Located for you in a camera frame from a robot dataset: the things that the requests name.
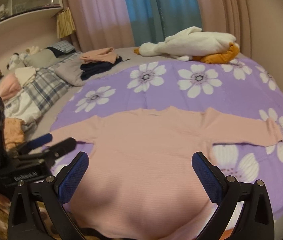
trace blue curtain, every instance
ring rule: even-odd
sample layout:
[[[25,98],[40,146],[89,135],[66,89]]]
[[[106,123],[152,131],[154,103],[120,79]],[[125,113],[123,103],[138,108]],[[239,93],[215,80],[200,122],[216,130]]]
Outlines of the blue curtain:
[[[197,0],[126,0],[136,46],[201,27]]]

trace orange patterned cloth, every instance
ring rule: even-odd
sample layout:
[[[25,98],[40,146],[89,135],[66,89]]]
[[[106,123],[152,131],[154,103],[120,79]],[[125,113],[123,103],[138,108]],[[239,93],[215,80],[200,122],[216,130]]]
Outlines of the orange patterned cloth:
[[[5,118],[4,138],[6,150],[10,150],[25,141],[22,130],[24,121],[17,118]]]

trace pillow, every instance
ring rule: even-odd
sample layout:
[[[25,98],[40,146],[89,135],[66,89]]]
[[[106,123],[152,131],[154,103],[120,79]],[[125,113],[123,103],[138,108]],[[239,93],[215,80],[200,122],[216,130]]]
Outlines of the pillow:
[[[47,49],[50,49],[50,48],[52,48],[52,51],[54,52],[54,54],[57,53],[59,56],[62,54],[70,53],[73,50],[75,50],[75,47],[71,45],[68,41],[60,41],[60,42],[57,42],[47,47]]]
[[[85,85],[85,81],[80,79],[80,75],[83,73],[83,71],[80,69],[82,64],[83,62],[78,56],[74,60],[60,64],[59,67],[55,69],[55,74],[69,84],[76,87],[81,87]]]
[[[24,59],[24,64],[27,67],[43,68],[56,64],[59,61],[54,53],[49,49],[44,49],[41,52],[30,55]]]

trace beige curtain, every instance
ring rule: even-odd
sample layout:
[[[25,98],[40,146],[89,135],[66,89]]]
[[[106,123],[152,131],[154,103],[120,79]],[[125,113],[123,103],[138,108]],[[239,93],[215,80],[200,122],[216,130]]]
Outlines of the beige curtain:
[[[251,35],[246,0],[198,0],[203,30],[237,37],[241,52],[251,56]]]
[[[63,0],[72,11],[81,51],[135,45],[125,0]]]
[[[63,7],[64,8],[67,8],[69,7],[69,2],[68,0],[62,0],[63,1]],[[78,38],[77,38],[77,32],[75,33],[72,33],[70,36],[67,36],[65,38],[62,38],[62,40],[67,40],[69,41],[70,43],[73,44],[73,46],[77,49],[77,50],[82,50],[81,47],[80,47],[80,43],[78,41]]]

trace folded clothes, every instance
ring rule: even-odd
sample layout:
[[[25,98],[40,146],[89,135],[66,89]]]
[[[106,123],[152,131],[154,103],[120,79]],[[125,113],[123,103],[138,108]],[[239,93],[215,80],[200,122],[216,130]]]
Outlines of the folded clothes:
[[[114,64],[117,57],[118,55],[114,52],[114,48],[105,48],[85,52],[80,59],[85,63],[104,61]]]
[[[35,75],[36,70],[34,67],[23,67],[15,70],[15,76],[18,79],[21,87],[32,82],[35,79]]]
[[[3,100],[10,99],[15,96],[21,89],[22,88],[18,82],[17,77],[13,73],[10,73],[0,83],[0,97]]]
[[[113,66],[115,66],[116,64],[122,61],[123,61],[122,57],[119,57],[118,59],[116,59],[114,64],[110,62],[102,62],[102,61],[82,64],[80,66],[80,69],[83,70],[84,72],[80,75],[80,78],[81,80],[87,80],[95,74],[103,73],[105,71],[110,70]]]

